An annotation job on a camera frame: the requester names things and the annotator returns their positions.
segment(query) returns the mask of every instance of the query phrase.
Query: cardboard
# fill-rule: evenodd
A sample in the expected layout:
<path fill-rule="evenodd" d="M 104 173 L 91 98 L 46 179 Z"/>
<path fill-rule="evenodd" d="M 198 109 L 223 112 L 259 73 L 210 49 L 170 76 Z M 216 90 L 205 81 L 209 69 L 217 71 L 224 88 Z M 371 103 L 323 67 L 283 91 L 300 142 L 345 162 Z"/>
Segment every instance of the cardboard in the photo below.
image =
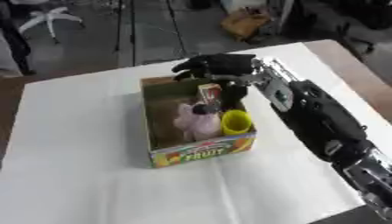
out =
<path fill-rule="evenodd" d="M 207 83 L 207 80 L 169 81 L 167 77 L 141 81 L 153 167 L 248 151 L 252 146 L 256 138 L 254 127 L 242 135 L 220 136 L 200 142 L 186 142 L 182 130 L 174 127 L 179 104 L 194 104 L 198 100 L 198 87 Z M 238 109 L 245 110 L 241 104 Z"/>

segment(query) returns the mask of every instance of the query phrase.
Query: box label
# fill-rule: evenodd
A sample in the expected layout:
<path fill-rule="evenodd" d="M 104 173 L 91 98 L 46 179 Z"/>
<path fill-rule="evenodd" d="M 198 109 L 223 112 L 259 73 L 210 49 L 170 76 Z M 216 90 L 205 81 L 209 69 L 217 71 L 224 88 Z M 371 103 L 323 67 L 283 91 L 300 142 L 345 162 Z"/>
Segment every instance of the box label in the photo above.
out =
<path fill-rule="evenodd" d="M 155 167 L 182 164 L 189 161 L 247 151 L 254 140 L 254 137 L 244 137 L 192 144 L 185 146 L 179 151 L 151 155 L 151 158 Z"/>

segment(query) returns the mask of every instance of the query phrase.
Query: brown box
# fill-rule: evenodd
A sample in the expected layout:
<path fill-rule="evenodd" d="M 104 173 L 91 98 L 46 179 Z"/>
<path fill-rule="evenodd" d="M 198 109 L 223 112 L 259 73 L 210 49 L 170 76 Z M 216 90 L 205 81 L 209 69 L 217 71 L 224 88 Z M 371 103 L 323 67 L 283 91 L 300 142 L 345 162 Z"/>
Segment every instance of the brown box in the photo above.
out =
<path fill-rule="evenodd" d="M 193 104 L 198 86 L 208 80 L 172 81 L 172 77 L 141 80 L 143 105 L 149 139 L 152 166 L 164 167 L 202 158 L 211 158 L 239 151 L 247 151 L 256 137 L 252 126 L 248 133 L 220 136 L 200 142 L 185 142 L 183 132 L 173 125 L 180 103 Z M 245 110 L 242 104 L 238 109 Z"/>

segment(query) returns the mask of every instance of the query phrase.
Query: robotic arm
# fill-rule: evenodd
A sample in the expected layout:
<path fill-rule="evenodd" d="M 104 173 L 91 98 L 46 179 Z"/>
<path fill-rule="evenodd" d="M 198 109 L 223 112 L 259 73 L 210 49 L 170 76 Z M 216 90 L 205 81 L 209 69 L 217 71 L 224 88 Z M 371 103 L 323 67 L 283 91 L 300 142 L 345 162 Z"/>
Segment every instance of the robotic arm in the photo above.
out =
<path fill-rule="evenodd" d="M 383 219 L 392 219 L 392 162 L 367 140 L 366 126 L 316 84 L 300 80 L 277 59 L 252 54 L 201 55 L 172 71 L 184 71 L 177 81 L 194 77 L 219 83 L 223 110 L 254 85 L 313 154 L 330 163 Z"/>

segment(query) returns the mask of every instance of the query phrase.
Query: chair base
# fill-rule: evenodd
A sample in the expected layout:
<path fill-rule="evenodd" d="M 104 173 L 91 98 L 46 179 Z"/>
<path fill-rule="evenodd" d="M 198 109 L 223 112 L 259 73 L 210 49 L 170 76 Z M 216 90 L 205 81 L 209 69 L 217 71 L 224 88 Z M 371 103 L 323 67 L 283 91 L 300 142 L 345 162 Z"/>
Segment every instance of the chair base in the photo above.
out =
<path fill-rule="evenodd" d="M 56 39 L 56 33 L 54 32 L 54 28 L 53 28 L 54 20 L 65 19 L 69 21 L 74 21 L 80 23 L 80 25 L 84 27 L 83 20 L 81 18 L 64 13 L 66 11 L 68 11 L 67 7 L 59 7 L 53 10 L 49 10 L 48 12 L 33 11 L 31 13 L 33 18 L 27 21 L 25 24 L 21 25 L 19 27 L 19 31 L 20 33 L 24 33 L 28 29 L 45 22 L 51 37 L 53 38 L 54 42 L 57 44 L 59 43 L 59 41 Z"/>
<path fill-rule="evenodd" d="M 375 44 L 362 38 L 350 37 L 348 35 L 350 28 L 351 25 L 348 22 L 336 28 L 336 32 L 338 33 L 338 41 L 358 60 L 363 61 L 363 55 L 372 53 L 375 50 Z M 359 52 L 357 49 L 355 49 L 355 42 L 367 46 L 365 52 Z"/>

